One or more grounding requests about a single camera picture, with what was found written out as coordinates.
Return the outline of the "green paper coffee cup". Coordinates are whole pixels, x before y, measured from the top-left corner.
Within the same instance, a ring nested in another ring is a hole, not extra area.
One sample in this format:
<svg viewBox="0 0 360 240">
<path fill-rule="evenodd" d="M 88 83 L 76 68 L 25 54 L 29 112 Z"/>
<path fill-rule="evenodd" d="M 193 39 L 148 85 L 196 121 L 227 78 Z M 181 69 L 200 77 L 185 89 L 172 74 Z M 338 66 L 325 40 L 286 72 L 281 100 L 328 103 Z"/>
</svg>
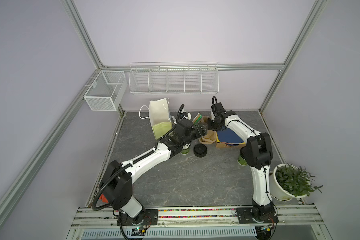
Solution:
<svg viewBox="0 0 360 240">
<path fill-rule="evenodd" d="M 247 161 L 245 160 L 245 156 L 244 156 L 242 150 L 240 150 L 240 152 L 239 152 L 238 163 L 239 163 L 239 165 L 241 165 L 241 166 L 247 166 L 247 165 L 248 165 L 248 164 L 247 164 Z"/>
</svg>

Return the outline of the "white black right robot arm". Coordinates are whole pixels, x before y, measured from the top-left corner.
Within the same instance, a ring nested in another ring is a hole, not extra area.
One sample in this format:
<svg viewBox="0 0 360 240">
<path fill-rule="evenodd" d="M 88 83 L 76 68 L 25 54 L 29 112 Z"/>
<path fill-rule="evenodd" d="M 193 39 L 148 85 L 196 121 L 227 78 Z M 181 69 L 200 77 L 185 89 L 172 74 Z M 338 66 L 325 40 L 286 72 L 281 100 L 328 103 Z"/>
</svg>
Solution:
<svg viewBox="0 0 360 240">
<path fill-rule="evenodd" d="M 278 223 L 278 211 L 270 194 L 270 165 L 273 159 L 271 137 L 246 124 L 234 111 L 227 111 L 217 97 L 212 97 L 211 119 L 207 121 L 213 131 L 232 130 L 245 146 L 240 150 L 240 157 L 251 168 L 253 177 L 252 218 L 261 223 L 270 220 Z"/>
</svg>

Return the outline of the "brown pulp cup carrier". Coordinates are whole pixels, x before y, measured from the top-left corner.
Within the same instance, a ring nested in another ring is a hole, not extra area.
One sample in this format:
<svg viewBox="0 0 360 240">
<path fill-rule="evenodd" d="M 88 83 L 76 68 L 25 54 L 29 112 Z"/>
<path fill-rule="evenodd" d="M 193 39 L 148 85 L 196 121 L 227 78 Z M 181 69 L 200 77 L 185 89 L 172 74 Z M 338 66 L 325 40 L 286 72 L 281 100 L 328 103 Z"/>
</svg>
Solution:
<svg viewBox="0 0 360 240">
<path fill-rule="evenodd" d="M 201 119 L 201 123 L 207 123 L 207 120 L 210 119 L 209 116 L 203 116 Z M 199 138 L 199 142 L 204 145 L 210 145 L 217 141 L 217 132 L 208 130 L 205 136 Z"/>
</svg>

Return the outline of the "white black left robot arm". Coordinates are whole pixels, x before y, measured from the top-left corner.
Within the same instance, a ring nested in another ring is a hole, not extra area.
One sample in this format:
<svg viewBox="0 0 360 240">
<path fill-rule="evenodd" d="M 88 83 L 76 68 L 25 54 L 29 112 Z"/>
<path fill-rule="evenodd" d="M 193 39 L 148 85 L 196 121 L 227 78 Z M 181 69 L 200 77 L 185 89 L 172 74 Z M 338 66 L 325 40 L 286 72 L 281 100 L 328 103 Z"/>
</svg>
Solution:
<svg viewBox="0 0 360 240">
<path fill-rule="evenodd" d="M 109 163 L 99 190 L 93 198 L 93 211 L 111 207 L 126 214 L 134 224 L 144 221 L 146 210 L 133 196 L 134 182 L 156 165 L 179 154 L 192 141 L 208 133 L 207 123 L 193 122 L 188 119 L 190 114 L 183 112 L 183 109 L 184 105 L 181 105 L 173 127 L 156 140 L 152 149 L 122 163 Z"/>
</svg>

